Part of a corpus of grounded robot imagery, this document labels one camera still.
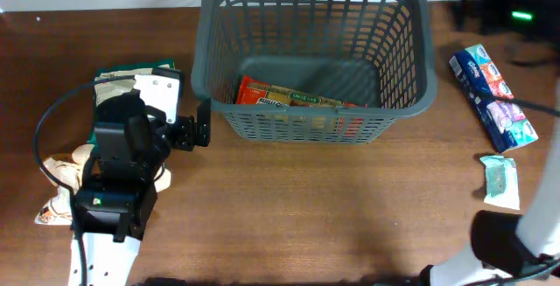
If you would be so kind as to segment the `orange spaghetti packet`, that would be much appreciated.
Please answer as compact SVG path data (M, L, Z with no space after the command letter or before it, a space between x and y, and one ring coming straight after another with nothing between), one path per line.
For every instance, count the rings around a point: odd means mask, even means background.
M247 75L242 78L236 98L238 105L273 105L277 108L354 108L355 104L332 98L309 94L295 89L272 85L255 80ZM358 128L364 123L363 118L344 119L341 117L296 115L292 119L288 115L259 115L258 123L271 120L279 132L279 138L286 140L293 135L294 141L303 141L304 132L311 133L310 140L318 141L322 136L328 141L335 141L338 134L352 139L358 134Z

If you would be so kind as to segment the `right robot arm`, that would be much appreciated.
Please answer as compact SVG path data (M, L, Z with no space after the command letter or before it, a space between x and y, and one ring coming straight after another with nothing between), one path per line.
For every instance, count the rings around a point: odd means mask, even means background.
M471 242L446 262L425 267L408 285L513 285L559 276L559 120L542 181L523 215L480 211Z

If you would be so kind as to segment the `blue Kleenex tissue pack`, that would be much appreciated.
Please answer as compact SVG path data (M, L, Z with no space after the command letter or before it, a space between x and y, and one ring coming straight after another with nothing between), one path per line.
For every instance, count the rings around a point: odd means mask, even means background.
M455 52L449 65L494 149L503 153L539 139L498 67L481 44Z

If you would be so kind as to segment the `grey plastic basket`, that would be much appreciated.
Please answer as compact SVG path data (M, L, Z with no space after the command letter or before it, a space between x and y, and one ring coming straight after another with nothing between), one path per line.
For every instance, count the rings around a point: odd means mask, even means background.
M354 108L238 105L242 78L355 104ZM259 115L363 118L352 138L369 143L394 121L424 112L437 81L427 0L201 0L192 90L210 99L240 136L279 138Z

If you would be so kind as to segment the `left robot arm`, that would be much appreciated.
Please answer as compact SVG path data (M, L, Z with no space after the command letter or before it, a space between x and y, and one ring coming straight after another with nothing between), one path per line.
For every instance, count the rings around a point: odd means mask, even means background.
M71 200L74 240L71 285L124 285L138 255L158 194L155 181L172 150L210 142L211 102L196 116L170 124L137 90L112 97L97 109L97 148L85 164Z

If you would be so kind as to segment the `white teal wipes packet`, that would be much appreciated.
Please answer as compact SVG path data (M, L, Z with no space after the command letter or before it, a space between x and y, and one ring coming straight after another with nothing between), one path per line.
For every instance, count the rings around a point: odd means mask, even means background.
M479 160L485 166L484 202L519 211L521 202L515 160L500 155L483 156Z

